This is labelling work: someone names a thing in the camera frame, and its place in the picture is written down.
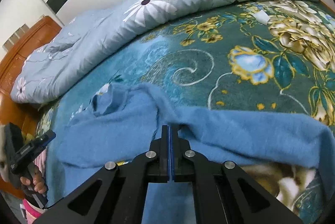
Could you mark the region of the person's left hand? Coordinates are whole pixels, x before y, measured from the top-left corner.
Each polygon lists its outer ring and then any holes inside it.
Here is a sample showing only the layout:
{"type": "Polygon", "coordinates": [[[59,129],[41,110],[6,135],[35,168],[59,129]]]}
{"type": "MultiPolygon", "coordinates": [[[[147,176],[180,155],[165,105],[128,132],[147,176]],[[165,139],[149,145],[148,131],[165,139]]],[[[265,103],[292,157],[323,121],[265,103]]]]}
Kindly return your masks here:
{"type": "Polygon", "coordinates": [[[25,186],[29,186],[30,184],[33,184],[33,188],[35,192],[38,192],[40,194],[44,194],[47,192],[47,186],[45,184],[45,181],[42,177],[42,173],[40,172],[38,166],[35,164],[33,165],[34,167],[34,175],[32,176],[32,180],[21,176],[20,180],[21,183],[25,186]]]}

